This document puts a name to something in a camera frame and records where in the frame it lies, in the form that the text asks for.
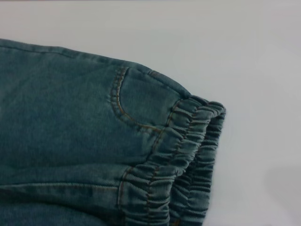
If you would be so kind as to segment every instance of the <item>white surface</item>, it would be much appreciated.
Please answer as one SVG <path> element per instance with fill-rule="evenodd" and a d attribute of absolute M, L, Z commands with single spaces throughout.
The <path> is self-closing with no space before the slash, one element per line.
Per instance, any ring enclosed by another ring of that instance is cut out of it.
<path fill-rule="evenodd" d="M 301 1 L 0 2 L 0 37 L 139 62 L 228 110 L 204 226 L 301 225 Z"/>

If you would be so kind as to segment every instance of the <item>faded denim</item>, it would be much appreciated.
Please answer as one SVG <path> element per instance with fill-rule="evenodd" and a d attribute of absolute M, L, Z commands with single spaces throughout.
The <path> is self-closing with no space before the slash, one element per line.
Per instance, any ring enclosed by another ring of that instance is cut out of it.
<path fill-rule="evenodd" d="M 225 112 L 137 63 L 0 40 L 0 225 L 202 225 Z"/>

